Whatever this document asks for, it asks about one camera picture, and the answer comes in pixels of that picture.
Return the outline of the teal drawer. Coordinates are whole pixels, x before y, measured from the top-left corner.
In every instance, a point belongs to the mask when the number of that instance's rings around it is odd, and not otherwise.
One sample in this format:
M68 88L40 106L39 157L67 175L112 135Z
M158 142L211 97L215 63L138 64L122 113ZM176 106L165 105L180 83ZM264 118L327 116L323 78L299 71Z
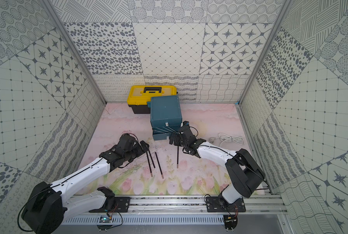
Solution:
M174 126L169 126L169 127L171 127L172 129L178 131L178 129L180 128L180 125L174 125ZM152 130L153 130L153 139L155 141L166 140L170 136L170 134L172 133L172 132L168 132L168 133L158 132L158 131L155 131L155 128L161 128L162 129L163 127L153 127L152 128Z

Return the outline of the teal drawer cabinet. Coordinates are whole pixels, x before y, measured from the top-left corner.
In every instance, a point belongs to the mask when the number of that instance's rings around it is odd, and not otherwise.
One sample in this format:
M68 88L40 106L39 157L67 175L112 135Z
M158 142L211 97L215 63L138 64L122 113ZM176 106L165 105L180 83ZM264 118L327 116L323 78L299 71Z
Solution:
M180 102L177 95L151 98L150 122L153 128L169 127L177 131L182 124Z

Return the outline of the black pencil slanted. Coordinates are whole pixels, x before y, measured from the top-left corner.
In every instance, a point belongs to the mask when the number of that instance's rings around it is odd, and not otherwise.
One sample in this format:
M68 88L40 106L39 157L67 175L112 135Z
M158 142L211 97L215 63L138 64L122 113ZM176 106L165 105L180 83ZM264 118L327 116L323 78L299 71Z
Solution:
M163 171L162 171L162 168L161 168L161 165L160 165L160 162L159 162L159 158L158 158L157 152L155 152L155 157L156 157L156 160L157 160L157 163L158 163L158 167L159 167L161 178L164 179Z

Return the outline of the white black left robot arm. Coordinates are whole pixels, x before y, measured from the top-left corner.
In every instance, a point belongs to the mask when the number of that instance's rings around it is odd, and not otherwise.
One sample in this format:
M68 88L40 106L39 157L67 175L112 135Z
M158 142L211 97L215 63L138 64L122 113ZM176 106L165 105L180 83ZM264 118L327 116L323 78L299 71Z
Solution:
M99 157L76 172L52 183L37 184L17 220L23 220L30 232L51 234L63 222L86 212L105 212L112 218L119 204L115 193L107 187L83 196L76 193L94 180L115 169L123 168L149 151L149 144L138 141L135 135L121 135L118 144L100 153Z

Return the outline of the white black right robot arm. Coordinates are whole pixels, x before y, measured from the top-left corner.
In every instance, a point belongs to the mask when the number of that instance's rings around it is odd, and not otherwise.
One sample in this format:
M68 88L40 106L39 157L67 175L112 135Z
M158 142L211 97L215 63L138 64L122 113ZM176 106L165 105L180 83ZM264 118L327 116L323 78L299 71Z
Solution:
M249 198L265 181L265 173L247 150L227 150L197 138L188 122L171 133L169 143L182 147L186 154L210 160L227 170L231 183L218 196L220 205L227 206L241 198Z

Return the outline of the yellow black toolbox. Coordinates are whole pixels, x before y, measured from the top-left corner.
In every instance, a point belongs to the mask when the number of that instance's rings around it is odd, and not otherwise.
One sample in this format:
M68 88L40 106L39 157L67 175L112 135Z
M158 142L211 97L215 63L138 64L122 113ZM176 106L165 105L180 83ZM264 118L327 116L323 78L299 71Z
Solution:
M177 93L177 88L171 85L134 85L131 87L127 104L134 114L150 114L152 97L174 96Z

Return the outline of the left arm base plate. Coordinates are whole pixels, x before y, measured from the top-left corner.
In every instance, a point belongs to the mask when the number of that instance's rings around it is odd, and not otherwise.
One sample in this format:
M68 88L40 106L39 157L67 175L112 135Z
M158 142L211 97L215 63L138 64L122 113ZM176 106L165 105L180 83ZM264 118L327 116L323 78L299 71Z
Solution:
M131 197L107 198L101 208L90 210L90 213L119 212L127 213L130 206Z

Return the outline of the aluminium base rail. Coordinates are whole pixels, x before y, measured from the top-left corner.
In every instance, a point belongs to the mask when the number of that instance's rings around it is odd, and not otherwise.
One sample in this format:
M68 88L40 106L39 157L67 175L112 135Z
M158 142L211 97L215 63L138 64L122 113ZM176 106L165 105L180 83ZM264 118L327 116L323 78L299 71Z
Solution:
M205 195L194 196L118 196L131 197L130 206L126 214L199 214L208 213L204 201ZM243 198L246 212L239 214L287 214L287 209L280 196L253 195Z

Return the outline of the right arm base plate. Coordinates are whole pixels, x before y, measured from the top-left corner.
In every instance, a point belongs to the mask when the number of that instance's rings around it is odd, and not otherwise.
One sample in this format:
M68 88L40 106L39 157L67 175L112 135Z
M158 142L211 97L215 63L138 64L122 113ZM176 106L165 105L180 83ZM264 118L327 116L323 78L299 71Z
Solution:
M242 212L242 213L246 212L246 207L245 207L243 198L236 200L234 203L228 203L219 197L205 195L204 201L206 203L208 213L216 213L216 212L235 213L236 211Z

